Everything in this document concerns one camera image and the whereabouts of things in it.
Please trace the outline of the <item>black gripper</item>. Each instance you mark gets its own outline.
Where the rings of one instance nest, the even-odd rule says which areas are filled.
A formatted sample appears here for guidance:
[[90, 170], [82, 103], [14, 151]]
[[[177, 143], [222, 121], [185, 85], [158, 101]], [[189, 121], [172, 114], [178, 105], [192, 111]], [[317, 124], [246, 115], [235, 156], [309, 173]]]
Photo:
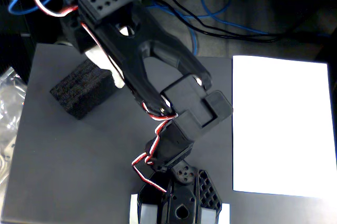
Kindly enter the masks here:
[[[75, 6], [77, 0], [63, 0], [64, 8]], [[122, 70], [96, 46], [94, 40], [81, 26], [78, 10], [74, 10], [61, 18], [61, 26], [66, 39], [81, 53], [85, 53], [88, 59], [96, 64], [100, 69], [109, 70], [112, 74], [114, 84], [121, 89], [125, 86]]]

